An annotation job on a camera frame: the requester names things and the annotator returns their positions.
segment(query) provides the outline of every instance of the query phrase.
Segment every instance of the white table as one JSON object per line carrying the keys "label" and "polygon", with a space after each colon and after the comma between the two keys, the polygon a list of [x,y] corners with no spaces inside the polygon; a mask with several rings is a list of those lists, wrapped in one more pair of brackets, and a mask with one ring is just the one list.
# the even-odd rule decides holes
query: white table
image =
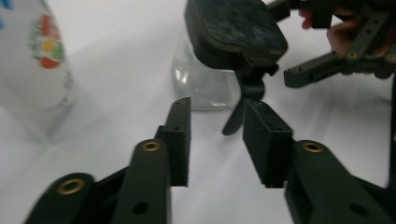
{"label": "white table", "polygon": [[[57,178],[80,172],[100,180],[125,167],[134,146],[165,122],[170,65],[185,0],[54,1],[78,103],[51,144],[0,110],[0,223],[22,223]],[[289,42],[263,98],[296,140],[329,147],[353,175],[387,183],[390,79],[334,76],[301,89],[283,70],[329,51],[325,31],[304,31],[292,13],[279,23]],[[241,131],[223,136],[231,111],[193,112],[190,183],[172,189],[173,223],[291,223],[283,189],[261,185]]]}

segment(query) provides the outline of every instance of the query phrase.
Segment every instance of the printed logo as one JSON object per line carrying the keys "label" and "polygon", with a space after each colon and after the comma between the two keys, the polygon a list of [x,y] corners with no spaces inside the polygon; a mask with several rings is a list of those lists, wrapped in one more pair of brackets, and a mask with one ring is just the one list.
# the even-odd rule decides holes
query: printed logo
{"label": "printed logo", "polygon": [[39,20],[32,21],[29,47],[43,68],[55,68],[64,60],[61,36],[50,15],[41,14]]}

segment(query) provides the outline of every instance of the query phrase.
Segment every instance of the transparent container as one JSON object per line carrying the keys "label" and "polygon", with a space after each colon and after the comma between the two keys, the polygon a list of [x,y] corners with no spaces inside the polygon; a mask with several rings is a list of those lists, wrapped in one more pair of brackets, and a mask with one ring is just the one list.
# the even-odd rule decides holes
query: transparent container
{"label": "transparent container", "polygon": [[75,103],[56,20],[45,0],[10,0],[0,10],[0,105],[48,139]]}
{"label": "transparent container", "polygon": [[177,97],[190,97],[192,109],[232,109],[239,101],[235,72],[202,64],[195,57],[186,26],[180,32],[172,73]]}

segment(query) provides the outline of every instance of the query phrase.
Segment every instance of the white surface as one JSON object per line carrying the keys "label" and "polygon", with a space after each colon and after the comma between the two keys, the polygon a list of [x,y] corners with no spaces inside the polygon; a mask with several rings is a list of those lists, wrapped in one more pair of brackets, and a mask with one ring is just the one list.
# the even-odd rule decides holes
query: white surface
{"label": "white surface", "polygon": [[[184,0],[54,1],[78,103],[40,143],[0,110],[0,223],[22,223],[55,179],[74,172],[100,180],[126,166],[176,100],[169,69]],[[323,31],[303,31],[294,13],[280,27],[289,51],[264,79],[264,102],[296,140],[329,147],[353,174],[386,184],[390,80],[335,76],[302,89],[282,72],[329,50]],[[241,132],[222,136],[230,111],[192,113],[190,186],[172,189],[173,223],[291,223],[282,189],[266,189]]]}

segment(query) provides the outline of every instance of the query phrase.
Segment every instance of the white background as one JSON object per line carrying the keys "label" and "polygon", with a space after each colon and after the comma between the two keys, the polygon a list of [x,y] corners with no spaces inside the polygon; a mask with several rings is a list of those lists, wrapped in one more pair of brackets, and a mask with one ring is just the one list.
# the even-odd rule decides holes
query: white background
{"label": "white background", "polygon": [[[50,0],[64,37],[78,102],[40,142],[0,109],[0,223],[22,223],[57,178],[100,180],[126,166],[134,146],[152,138],[175,96],[170,65],[185,0]],[[264,102],[296,140],[329,147],[353,175],[387,183],[390,80],[334,76],[301,89],[283,70],[330,50],[325,31],[304,31],[293,12],[279,23],[289,50]],[[190,183],[172,189],[173,223],[291,223],[283,189],[266,189],[241,131],[221,135],[231,111],[193,112]]]}

